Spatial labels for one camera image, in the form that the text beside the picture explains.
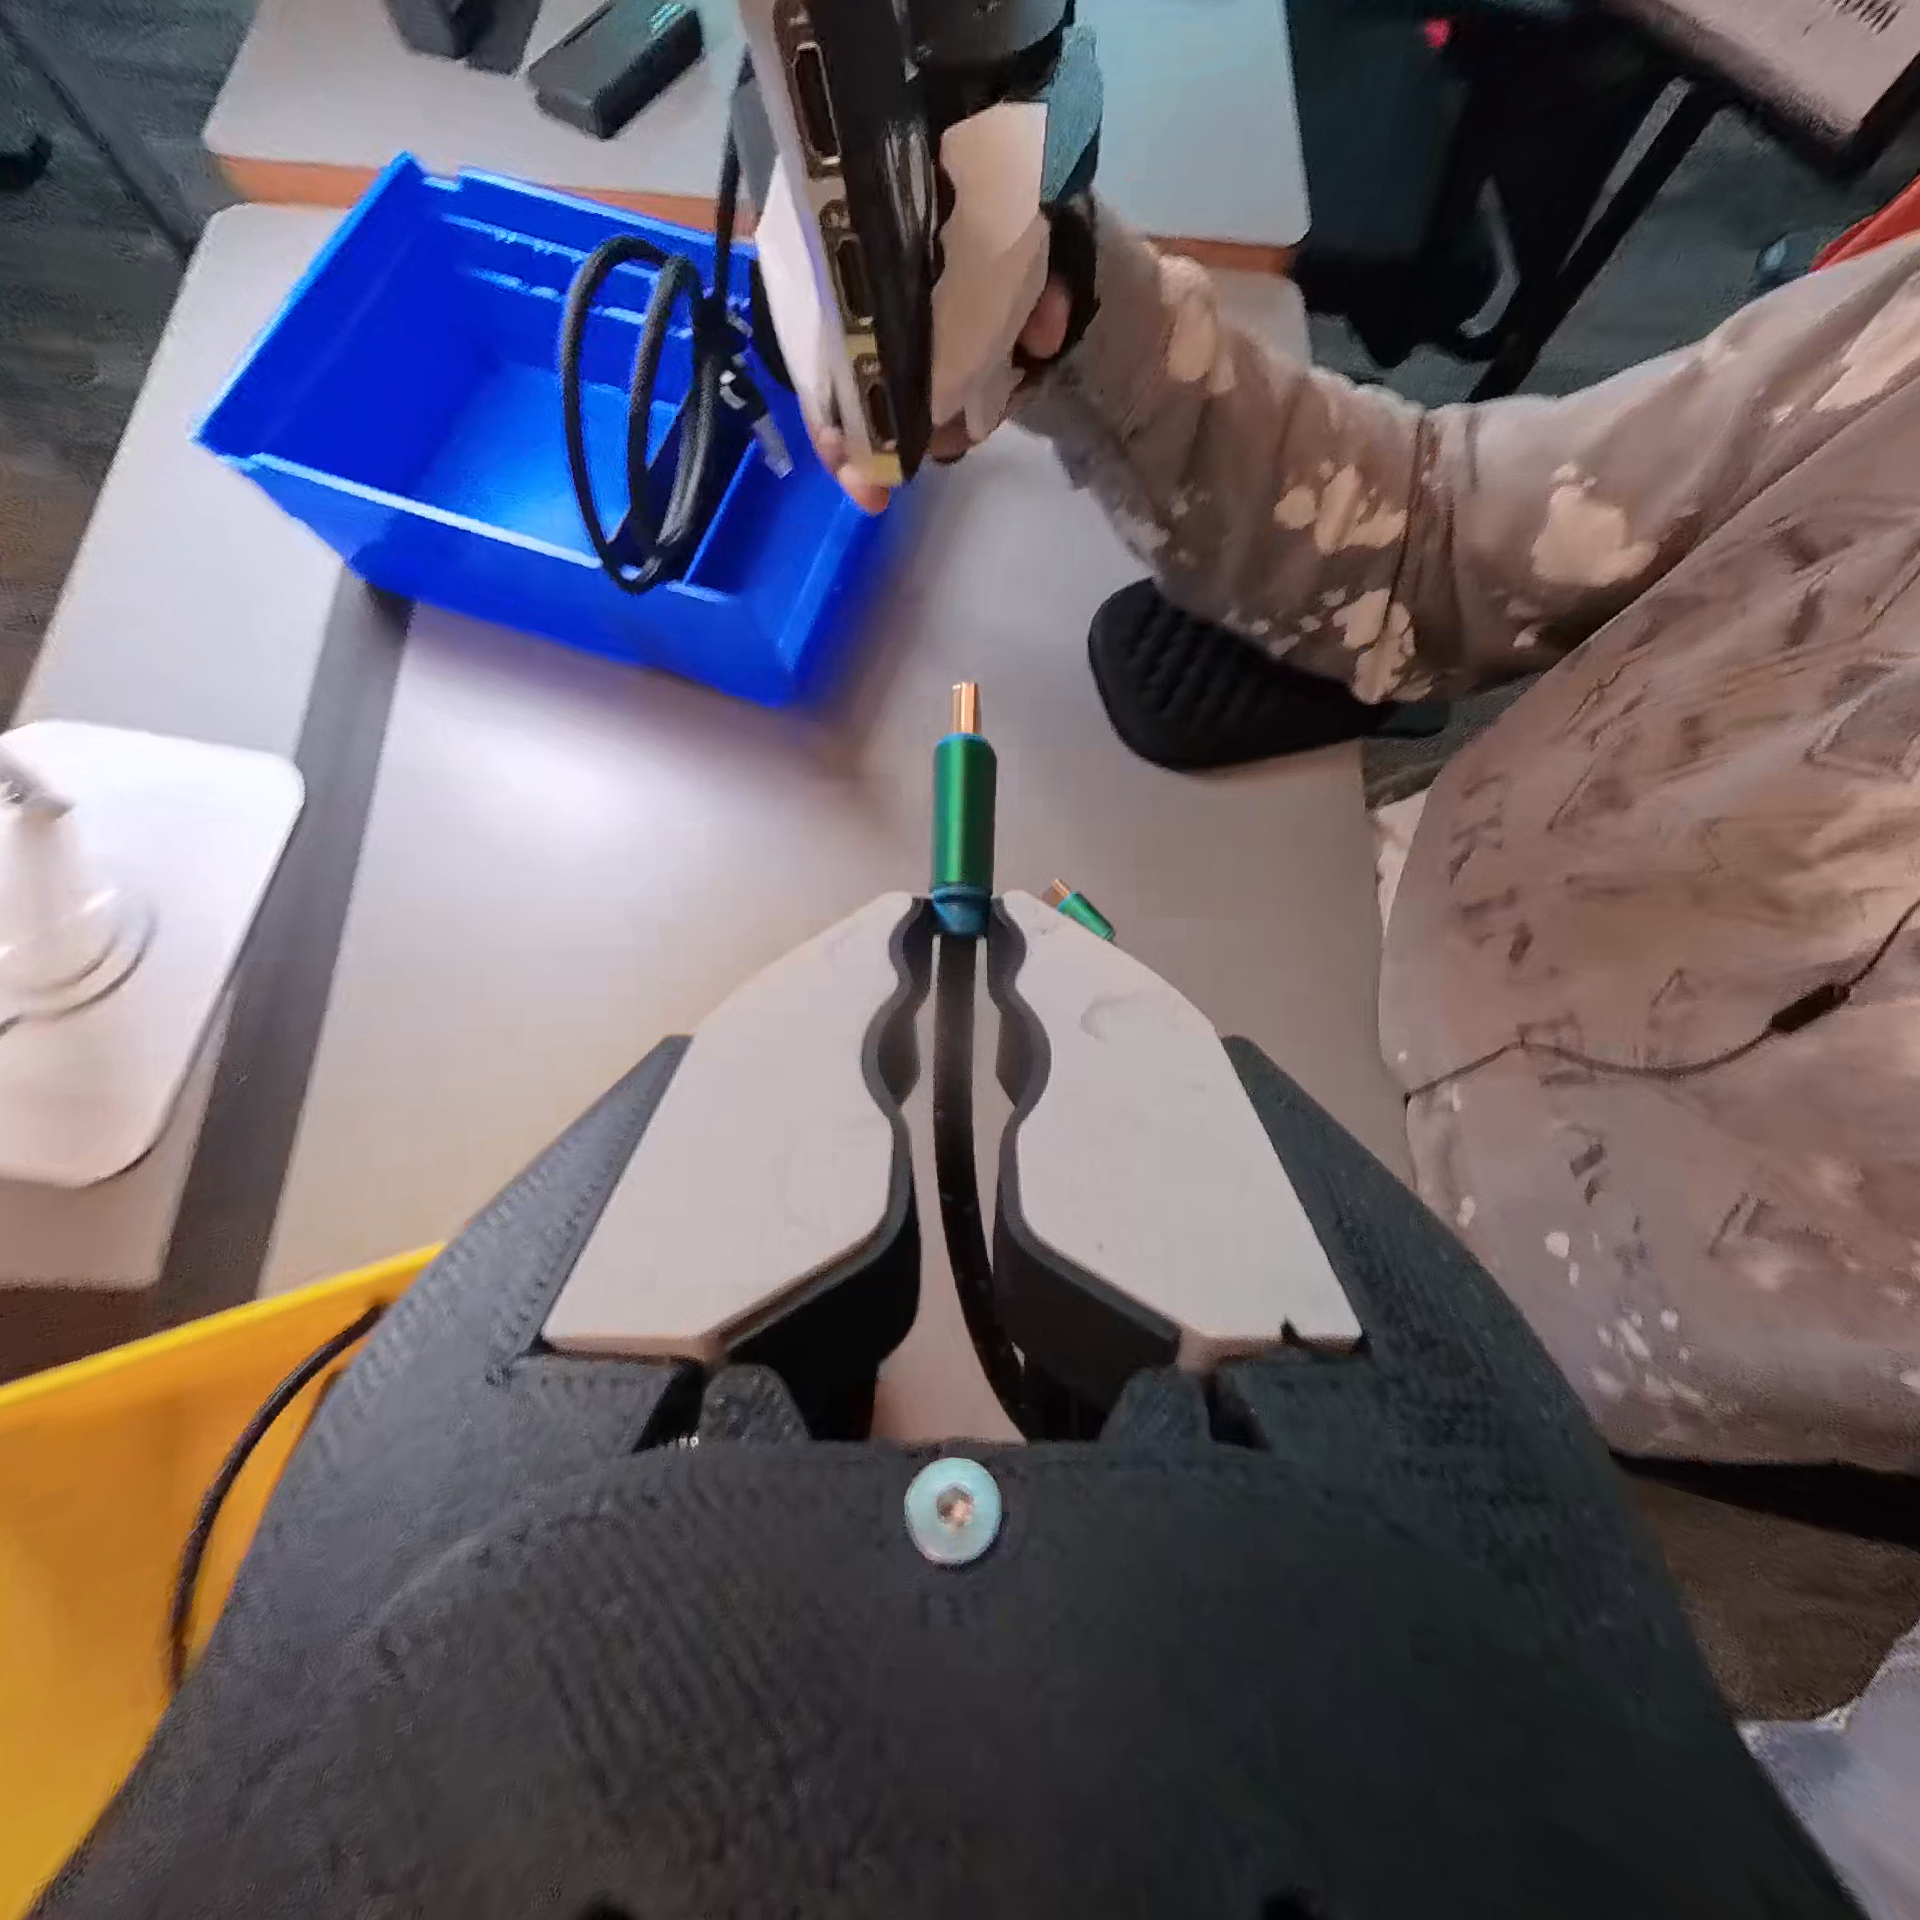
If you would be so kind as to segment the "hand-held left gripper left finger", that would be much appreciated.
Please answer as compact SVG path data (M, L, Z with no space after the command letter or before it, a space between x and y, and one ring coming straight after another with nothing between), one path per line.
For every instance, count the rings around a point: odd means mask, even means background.
M748 978L689 1040L541 1338L723 1363L904 1230L921 898L880 896Z

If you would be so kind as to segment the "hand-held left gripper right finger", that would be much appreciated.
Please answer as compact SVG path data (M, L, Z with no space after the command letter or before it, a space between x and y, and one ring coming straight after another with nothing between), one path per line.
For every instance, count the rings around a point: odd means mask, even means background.
M1352 1354L1363 1322L1217 1028L1005 893L993 925L998 1287L1025 1359Z

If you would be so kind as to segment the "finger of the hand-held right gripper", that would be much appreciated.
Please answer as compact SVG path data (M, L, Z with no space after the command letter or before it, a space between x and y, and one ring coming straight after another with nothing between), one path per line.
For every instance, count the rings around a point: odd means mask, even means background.
M949 212L930 290L930 455L961 455L1009 418L1023 336L1048 286L1043 105L961 119L939 146Z

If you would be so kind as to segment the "dark grey usb hub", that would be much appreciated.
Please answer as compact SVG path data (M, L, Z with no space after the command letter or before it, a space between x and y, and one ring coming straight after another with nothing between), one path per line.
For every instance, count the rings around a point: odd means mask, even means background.
M904 3L738 3L732 151L805 418L897 489L930 442L940 186Z

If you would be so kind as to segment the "blue plastic bin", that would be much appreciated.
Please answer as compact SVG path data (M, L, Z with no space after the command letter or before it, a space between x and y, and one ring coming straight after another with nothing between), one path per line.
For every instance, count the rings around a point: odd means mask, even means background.
M565 457L562 317L610 237L712 281L704 228L510 176L435 176L399 154L192 437L373 589L761 710L818 702L853 659L890 535L820 468L756 352L744 371L769 410L720 405L679 575L630 594L587 538Z

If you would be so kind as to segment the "yellow plastic bin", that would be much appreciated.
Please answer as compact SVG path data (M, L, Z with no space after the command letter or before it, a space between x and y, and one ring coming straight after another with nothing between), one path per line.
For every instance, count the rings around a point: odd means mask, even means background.
M3 1918L24 1918L169 1707L179 1554L244 1419L438 1244L3 1387Z

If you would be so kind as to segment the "person's right hand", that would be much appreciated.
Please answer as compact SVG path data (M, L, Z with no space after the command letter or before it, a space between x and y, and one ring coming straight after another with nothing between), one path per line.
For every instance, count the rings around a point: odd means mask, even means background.
M1037 299L1030 321L1020 334L1017 351L1017 390L1013 397L999 407L993 425L972 429L966 418L951 418L934 429L924 455L924 468L951 468L965 462L976 444L984 444L999 425L1005 425L1023 405L1030 390L1053 368L1053 363L1064 352L1068 322L1074 317L1070 290L1061 278L1048 273L1043 296ZM847 455L847 442L838 429L818 425L815 452L820 464L833 474L844 493L870 515L887 513L893 499L893 486L871 480L853 457Z

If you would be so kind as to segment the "wood edged grey table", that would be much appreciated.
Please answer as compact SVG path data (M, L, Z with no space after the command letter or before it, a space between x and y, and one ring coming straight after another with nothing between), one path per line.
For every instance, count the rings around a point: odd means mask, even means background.
M599 139L527 80L412 51L384 3L260 3L206 119L206 154L252 204L351 207L399 156L483 169L712 227L738 65L732 3L704 3L706 58ZM1105 81L1097 186L1142 232L1214 269L1284 273L1309 228L1284 3L1082 3Z

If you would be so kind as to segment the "small black box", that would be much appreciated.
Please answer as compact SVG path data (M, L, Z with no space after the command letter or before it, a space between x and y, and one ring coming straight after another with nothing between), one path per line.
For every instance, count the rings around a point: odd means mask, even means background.
M694 3L605 3L527 73L536 107L610 139L706 56Z

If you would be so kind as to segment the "black office chair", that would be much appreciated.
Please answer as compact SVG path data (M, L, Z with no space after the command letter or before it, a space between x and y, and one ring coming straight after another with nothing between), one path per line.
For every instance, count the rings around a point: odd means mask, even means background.
M1292 281L1387 371L1516 395L1728 90L1603 3L1288 3Z

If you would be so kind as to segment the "black wrist rest pad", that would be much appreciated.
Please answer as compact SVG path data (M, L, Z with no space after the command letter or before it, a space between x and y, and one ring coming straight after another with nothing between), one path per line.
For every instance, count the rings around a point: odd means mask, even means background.
M1341 684L1178 612L1153 581L1119 589L1094 612L1092 684L1114 735L1178 775L1438 738L1454 714L1446 702L1364 705Z

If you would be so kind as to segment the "person's grey patterned clothing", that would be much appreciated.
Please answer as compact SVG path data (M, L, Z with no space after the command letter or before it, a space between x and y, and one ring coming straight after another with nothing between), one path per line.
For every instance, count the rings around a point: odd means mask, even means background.
M1466 410L1540 678L1384 916L1417 1190L1620 1452L1916 1475L1916 237Z

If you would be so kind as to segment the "dark charger block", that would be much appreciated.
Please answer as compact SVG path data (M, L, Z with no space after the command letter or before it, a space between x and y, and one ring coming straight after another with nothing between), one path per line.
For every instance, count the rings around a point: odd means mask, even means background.
M539 25L541 3L384 3L399 39L428 58L514 80Z

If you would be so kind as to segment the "white board stand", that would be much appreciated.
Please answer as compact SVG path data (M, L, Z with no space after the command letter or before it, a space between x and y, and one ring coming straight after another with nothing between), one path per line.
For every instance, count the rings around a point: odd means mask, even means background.
M252 747L3 735L3 1183L96 1190L159 1142L300 806Z

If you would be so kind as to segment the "black framed white sign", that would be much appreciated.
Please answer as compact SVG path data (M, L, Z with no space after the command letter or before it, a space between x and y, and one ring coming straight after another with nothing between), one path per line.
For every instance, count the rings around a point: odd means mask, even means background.
M1611 3L1821 146L1916 105L1916 3Z

